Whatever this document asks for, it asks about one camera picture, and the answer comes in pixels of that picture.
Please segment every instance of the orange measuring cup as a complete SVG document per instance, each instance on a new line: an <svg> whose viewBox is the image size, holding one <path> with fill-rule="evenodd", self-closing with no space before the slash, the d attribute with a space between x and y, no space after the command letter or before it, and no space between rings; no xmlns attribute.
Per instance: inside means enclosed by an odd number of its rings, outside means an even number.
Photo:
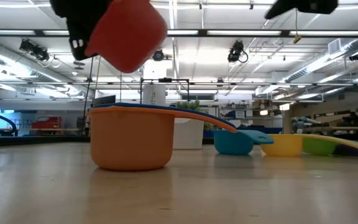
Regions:
<svg viewBox="0 0 358 224"><path fill-rule="evenodd" d="M116 103L93 108L89 115L92 160L112 170L150 170L167 164L173 151L175 118L198 119L237 131L209 114L166 106Z"/></svg>

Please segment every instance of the ceiling duct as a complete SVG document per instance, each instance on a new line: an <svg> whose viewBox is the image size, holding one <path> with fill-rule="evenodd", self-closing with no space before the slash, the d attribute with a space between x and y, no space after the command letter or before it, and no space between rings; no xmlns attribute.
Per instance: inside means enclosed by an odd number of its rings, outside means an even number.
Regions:
<svg viewBox="0 0 358 224"><path fill-rule="evenodd" d="M350 56L354 54L355 51L358 51L358 39L336 39L328 44L328 51L325 54L312 58L301 68L290 71L289 75L282 81L290 83L297 78L308 75L335 62L336 59L340 57Z"/></svg>
<svg viewBox="0 0 358 224"><path fill-rule="evenodd" d="M0 46L0 63L3 62L3 64L12 66L14 64L17 67L20 67L21 70L28 70L31 72L31 74L37 74L37 76L32 77L26 77L25 79L31 79L33 82L72 82L73 80L67 78L64 75L61 75L57 72L54 72L53 70L49 68L44 68L38 63L31 61L13 51L10 51L4 47ZM87 91L87 87L85 86L76 86L76 89L78 91ZM89 97L94 96L94 91L89 91Z"/></svg>

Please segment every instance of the orange handle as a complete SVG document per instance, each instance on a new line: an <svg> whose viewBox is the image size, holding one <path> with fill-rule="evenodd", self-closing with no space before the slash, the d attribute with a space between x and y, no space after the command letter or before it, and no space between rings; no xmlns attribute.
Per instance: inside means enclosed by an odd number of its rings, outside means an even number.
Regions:
<svg viewBox="0 0 358 224"><path fill-rule="evenodd" d="M107 112L107 111L120 111L120 112L141 112L141 113L158 113L158 114L172 114L176 118L190 118L190 119L197 119L200 121L209 122L211 124L215 124L220 128L224 128L232 133L236 133L237 129L223 123L222 121L218 121L213 118L209 118L207 116L203 116L200 114L194 114L184 111L173 111L173 110L161 110L161 109L152 109L152 108L136 108L136 107L122 107L122 106L110 106L105 108L94 108L89 113L92 115L93 113L98 112Z"/></svg>

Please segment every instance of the white container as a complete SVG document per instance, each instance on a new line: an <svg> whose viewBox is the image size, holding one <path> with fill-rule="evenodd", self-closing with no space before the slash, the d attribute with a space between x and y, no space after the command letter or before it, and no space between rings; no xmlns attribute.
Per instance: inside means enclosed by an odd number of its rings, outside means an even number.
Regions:
<svg viewBox="0 0 358 224"><path fill-rule="evenodd" d="M175 118L173 149L201 149L203 134L204 121Z"/></svg>

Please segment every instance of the ceiling beam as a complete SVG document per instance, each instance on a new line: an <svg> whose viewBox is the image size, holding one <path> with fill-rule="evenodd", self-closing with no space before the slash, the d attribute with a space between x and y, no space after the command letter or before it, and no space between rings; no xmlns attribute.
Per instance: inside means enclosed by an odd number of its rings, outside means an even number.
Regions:
<svg viewBox="0 0 358 224"><path fill-rule="evenodd" d="M280 37L294 38L294 30L170 29L168 37ZM358 30L298 30L302 38L358 38ZM67 30L0 29L0 37L69 37Z"/></svg>

